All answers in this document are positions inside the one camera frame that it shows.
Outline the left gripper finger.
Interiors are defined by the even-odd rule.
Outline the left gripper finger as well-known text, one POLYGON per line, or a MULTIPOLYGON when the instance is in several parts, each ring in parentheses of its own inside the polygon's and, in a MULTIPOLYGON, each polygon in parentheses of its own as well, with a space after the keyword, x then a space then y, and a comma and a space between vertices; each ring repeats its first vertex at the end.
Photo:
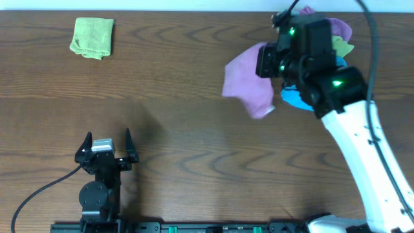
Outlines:
POLYGON ((93 136, 91 132, 88 132, 80 147, 80 151, 83 153, 90 151, 92 144, 93 144, 93 136))
POLYGON ((132 141, 129 128, 125 130, 125 152, 128 157, 135 159, 136 158, 136 149, 132 141))

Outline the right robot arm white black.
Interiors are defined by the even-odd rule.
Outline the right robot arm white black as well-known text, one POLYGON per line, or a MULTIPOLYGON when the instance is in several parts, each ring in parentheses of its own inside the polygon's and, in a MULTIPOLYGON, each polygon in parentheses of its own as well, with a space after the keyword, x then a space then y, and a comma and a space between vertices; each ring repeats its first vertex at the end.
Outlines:
POLYGON ((336 55, 331 35, 310 37, 295 29, 260 47, 256 73, 281 77, 311 106, 343 153, 365 209, 365 219, 315 217, 310 232, 412 232, 413 190, 367 99, 362 73, 336 55))

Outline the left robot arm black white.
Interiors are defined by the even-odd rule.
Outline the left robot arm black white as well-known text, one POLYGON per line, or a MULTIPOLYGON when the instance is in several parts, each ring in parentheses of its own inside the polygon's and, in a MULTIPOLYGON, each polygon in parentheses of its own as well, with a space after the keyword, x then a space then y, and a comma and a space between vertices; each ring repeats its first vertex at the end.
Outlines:
POLYGON ((139 156, 130 130, 125 131, 125 157, 115 157, 112 139, 93 140, 88 133, 74 158, 94 181, 85 184, 79 193, 82 206, 80 231, 91 233, 127 232, 128 224, 120 219, 120 173, 132 169, 139 156))

